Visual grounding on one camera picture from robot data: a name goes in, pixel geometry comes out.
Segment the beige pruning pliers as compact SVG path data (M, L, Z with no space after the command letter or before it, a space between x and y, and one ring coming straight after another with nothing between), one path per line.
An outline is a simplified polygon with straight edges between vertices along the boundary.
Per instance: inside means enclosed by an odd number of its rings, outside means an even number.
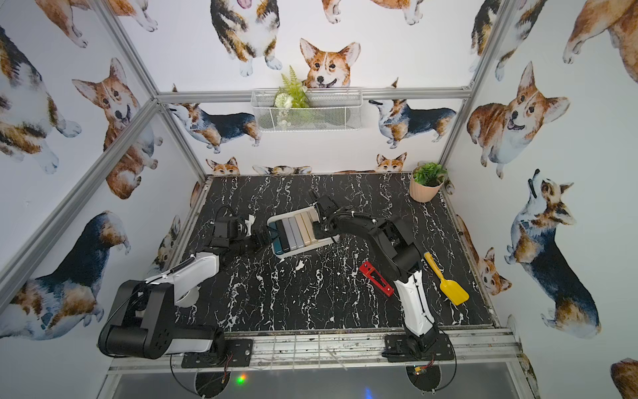
M312 220L311 220L310 215L307 212L302 212L301 216L302 216L302 220L304 222L305 229L307 231L307 235L308 235L311 243L312 244L316 243L317 242L317 238L316 238L316 236L314 234Z

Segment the tan pruning pliers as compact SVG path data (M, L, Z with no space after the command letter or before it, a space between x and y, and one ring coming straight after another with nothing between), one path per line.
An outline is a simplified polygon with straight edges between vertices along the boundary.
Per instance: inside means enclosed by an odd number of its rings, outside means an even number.
M297 222L297 227L299 228L299 231L301 233L301 237L302 240L304 242L305 246L309 246L312 243L312 240L307 232L305 223L304 223L304 219L302 217L301 214L296 214L295 215L295 221Z

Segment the light wood pruning pliers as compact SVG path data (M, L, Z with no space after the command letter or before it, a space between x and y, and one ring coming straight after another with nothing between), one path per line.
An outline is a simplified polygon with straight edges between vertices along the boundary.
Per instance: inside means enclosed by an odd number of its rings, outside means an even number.
M311 208L308 211L308 214L311 220L312 232L314 233L315 237L319 239L319 236L322 232L322 225L319 219L319 214L317 213L317 210L315 208Z

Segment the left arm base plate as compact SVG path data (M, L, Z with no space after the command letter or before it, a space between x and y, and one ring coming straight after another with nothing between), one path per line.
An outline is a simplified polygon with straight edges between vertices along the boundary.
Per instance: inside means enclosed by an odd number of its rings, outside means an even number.
M254 349L254 340L236 338L214 344L208 352L187 352L181 367L184 369L208 367L247 367Z

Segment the red tool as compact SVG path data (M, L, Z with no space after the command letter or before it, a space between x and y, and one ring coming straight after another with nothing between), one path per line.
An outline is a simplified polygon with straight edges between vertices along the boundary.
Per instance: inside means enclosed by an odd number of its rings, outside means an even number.
M387 298L391 298L395 289L383 278L379 270L375 268L369 261L364 262L359 271Z

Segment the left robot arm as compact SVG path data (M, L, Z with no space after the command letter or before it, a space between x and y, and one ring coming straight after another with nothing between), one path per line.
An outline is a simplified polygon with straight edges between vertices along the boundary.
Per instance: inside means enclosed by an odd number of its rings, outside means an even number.
M158 359L165 355L202 354L215 364L228 357L224 332L211 325L179 326L174 312L199 299L199 286L245 255L274 242L268 226L256 228L252 215L222 216L210 241L171 269L144 280L128 280L116 300L97 347L107 357Z

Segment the white plastic storage box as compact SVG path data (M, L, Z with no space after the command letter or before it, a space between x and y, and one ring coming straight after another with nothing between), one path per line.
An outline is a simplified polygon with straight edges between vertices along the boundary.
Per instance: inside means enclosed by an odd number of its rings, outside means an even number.
M272 252L285 259L314 249L336 244L340 237L320 238L319 214L315 206L278 214L267 220L272 236Z

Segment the light grey pruning pliers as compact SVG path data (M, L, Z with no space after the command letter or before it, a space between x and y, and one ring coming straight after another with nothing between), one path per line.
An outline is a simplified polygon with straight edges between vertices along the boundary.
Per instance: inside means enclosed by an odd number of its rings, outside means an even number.
M286 232L287 242L288 242L290 251L297 250L298 249L298 245L297 245L297 241L296 241L296 238L295 238L295 235L294 235L294 232L293 232L293 229L292 229L292 225L290 223L289 218L283 218L282 219L282 224L283 224L283 227L284 227L285 232Z

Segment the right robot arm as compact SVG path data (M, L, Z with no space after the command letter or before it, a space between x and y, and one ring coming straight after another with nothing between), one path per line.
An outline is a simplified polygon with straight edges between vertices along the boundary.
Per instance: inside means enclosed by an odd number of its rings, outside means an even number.
M374 216L339 206L329 196L315 198L318 228L327 236L351 234L365 239L384 278L397 288L405 332L413 349L429 349L439 336L423 287L424 251L402 218Z

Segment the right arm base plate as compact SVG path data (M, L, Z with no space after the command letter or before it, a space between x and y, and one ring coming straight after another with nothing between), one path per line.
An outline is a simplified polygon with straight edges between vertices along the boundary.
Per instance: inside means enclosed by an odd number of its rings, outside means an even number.
M455 349L449 336L435 329L423 337L411 332L386 335L381 355L389 362L453 361Z

